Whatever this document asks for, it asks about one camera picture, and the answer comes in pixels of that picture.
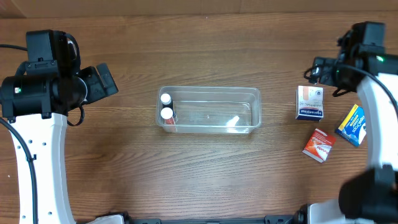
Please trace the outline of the black bottle white cap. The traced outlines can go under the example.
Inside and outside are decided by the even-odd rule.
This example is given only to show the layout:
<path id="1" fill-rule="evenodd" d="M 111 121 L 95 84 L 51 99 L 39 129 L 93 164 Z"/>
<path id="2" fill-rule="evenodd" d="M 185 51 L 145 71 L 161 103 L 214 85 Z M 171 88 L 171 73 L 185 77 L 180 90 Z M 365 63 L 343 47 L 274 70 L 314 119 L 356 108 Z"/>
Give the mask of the black bottle white cap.
<path id="1" fill-rule="evenodd" d="M 168 93 L 163 93 L 160 96 L 160 102 L 162 103 L 163 108 L 173 109 L 173 100 L 172 100 L 172 97 Z"/>

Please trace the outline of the orange tube white cap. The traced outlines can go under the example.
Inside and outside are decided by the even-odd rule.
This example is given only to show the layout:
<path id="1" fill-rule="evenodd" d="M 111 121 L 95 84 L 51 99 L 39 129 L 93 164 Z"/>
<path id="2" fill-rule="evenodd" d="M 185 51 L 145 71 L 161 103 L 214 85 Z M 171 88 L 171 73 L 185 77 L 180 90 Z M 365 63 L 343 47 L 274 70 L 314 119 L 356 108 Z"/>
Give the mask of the orange tube white cap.
<path id="1" fill-rule="evenodd" d="M 166 125 L 175 125 L 174 111 L 172 108 L 165 107 L 160 111 L 160 116 Z"/>

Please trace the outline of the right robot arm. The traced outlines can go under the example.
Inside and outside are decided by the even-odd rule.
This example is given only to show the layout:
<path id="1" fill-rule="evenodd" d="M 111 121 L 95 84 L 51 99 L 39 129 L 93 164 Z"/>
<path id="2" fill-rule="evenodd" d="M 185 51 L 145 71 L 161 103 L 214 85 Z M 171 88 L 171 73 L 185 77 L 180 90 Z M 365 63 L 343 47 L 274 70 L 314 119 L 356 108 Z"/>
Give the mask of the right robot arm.
<path id="1" fill-rule="evenodd" d="M 366 170 L 345 182 L 335 200 L 303 206 L 295 223 L 397 222 L 397 56 L 384 48 L 385 25 L 360 22 L 338 39 L 337 58 L 316 57 L 310 83 L 335 86 L 334 97 L 355 92 L 368 134 Z"/>

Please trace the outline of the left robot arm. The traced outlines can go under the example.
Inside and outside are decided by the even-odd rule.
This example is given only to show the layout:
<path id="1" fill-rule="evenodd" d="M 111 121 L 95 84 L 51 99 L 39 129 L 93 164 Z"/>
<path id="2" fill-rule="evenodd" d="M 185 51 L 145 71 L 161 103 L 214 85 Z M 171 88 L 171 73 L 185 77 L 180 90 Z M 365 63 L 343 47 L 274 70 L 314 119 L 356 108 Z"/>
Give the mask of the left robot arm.
<path id="1" fill-rule="evenodd" d="M 17 160 L 21 223 L 73 223 L 65 168 L 71 110 L 114 95 L 106 64 L 81 67 L 75 38 L 59 30 L 26 34 L 28 59 L 1 84 L 1 123 Z"/>

